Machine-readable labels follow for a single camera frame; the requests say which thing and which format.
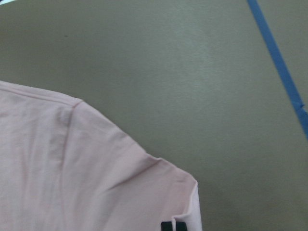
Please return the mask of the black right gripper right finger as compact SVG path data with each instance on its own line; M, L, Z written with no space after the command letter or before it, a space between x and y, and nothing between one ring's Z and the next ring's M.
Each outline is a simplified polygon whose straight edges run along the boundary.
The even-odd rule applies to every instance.
M185 222L176 222L176 231L188 231L187 225Z

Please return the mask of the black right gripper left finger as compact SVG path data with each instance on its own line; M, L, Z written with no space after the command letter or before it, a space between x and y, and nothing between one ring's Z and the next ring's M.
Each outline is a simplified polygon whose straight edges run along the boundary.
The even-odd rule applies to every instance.
M161 222L161 231L173 231L173 226L171 221Z

